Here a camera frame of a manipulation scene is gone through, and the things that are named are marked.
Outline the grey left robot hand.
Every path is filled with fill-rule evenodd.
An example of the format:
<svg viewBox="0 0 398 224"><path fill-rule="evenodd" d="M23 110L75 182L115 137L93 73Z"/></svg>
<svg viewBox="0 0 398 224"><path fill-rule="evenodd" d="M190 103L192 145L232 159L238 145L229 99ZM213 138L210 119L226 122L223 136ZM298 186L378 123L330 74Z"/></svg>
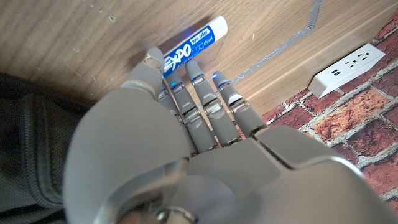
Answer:
<svg viewBox="0 0 398 224"><path fill-rule="evenodd" d="M82 117L63 182L68 223L396 223L364 175L288 126L236 112L245 134L194 143L159 102L164 56L150 48Z"/></svg>

